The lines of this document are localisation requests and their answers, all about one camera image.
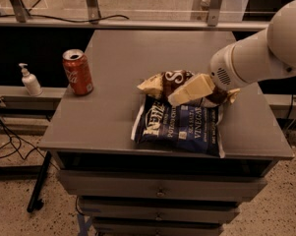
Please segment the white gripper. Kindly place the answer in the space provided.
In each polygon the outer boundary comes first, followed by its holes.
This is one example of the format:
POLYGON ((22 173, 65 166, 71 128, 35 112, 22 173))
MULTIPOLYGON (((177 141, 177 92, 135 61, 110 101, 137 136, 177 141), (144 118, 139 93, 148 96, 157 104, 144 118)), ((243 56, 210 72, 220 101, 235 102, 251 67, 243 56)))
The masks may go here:
POLYGON ((223 90, 243 88, 252 82, 249 74, 249 48, 241 42, 217 51, 208 65, 209 75, 196 74, 168 96, 172 106, 178 106, 213 93, 215 86, 223 90))

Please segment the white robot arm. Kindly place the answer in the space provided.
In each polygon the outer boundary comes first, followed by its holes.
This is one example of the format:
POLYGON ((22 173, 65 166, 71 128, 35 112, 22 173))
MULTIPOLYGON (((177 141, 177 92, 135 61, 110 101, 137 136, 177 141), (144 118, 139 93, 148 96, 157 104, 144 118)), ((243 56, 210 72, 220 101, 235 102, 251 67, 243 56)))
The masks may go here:
POLYGON ((208 72, 174 90, 173 106, 190 103, 216 90, 235 92, 250 84, 296 76, 296 0, 283 6, 266 29, 217 51, 208 72))

